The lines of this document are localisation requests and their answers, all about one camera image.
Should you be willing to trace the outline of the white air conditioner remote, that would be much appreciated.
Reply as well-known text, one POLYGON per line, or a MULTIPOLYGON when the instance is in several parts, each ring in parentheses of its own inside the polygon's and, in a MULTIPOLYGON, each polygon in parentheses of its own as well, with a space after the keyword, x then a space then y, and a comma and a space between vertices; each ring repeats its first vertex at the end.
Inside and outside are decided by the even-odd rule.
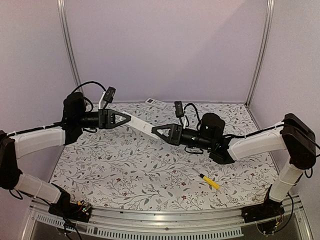
POLYGON ((131 117, 130 121, 126 123, 127 125, 154 139, 159 139, 159 137, 156 134, 152 133, 152 128, 154 127, 153 125, 147 123, 144 120, 139 119, 138 117, 129 114, 126 111, 123 111, 122 113, 131 117))

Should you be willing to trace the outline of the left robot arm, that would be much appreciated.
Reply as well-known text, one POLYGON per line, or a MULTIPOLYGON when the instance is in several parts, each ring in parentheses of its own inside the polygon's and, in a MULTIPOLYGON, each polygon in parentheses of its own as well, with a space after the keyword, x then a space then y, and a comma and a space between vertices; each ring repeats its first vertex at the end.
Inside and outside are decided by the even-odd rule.
POLYGON ((73 144, 84 129, 110 130, 130 120, 129 115, 105 106, 99 106, 97 111, 88 111, 84 95, 72 92, 63 101, 61 121, 10 134, 0 132, 0 187, 55 204, 55 209, 63 217, 70 217, 75 211, 69 202, 70 195, 53 184, 23 173, 17 160, 47 148, 73 144))

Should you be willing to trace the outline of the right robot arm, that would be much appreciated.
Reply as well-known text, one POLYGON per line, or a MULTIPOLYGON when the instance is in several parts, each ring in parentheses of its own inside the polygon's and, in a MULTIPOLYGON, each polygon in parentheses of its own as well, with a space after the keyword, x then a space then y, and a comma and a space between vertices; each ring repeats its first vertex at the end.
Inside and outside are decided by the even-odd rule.
POLYGON ((315 134, 293 113, 271 127, 247 135, 224 134, 225 125, 217 114, 206 113, 198 130, 173 123, 155 126, 151 132, 170 145, 207 151, 209 158, 220 165, 262 153, 288 151, 289 160, 269 188, 267 200, 258 208, 262 218, 269 218, 303 173, 315 165, 319 147, 315 134))

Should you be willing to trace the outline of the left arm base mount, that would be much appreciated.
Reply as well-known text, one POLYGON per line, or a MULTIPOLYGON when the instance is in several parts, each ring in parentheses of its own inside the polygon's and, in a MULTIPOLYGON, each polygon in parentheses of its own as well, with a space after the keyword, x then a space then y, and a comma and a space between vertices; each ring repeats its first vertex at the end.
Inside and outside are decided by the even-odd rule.
POLYGON ((71 196, 62 192, 57 203, 51 203, 48 213, 69 220, 88 223, 92 214, 92 205, 84 200, 71 202, 71 196))

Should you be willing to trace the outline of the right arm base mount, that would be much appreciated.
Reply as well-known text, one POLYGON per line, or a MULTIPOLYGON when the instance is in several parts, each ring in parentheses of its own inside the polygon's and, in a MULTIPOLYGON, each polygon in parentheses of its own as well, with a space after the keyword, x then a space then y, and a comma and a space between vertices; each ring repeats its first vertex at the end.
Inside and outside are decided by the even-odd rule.
POLYGON ((282 202, 276 202, 266 197, 262 203, 245 206, 241 209, 241 216, 245 223, 262 221, 269 218, 280 217, 269 222, 257 224, 257 229, 264 235, 274 234, 285 213, 282 202))

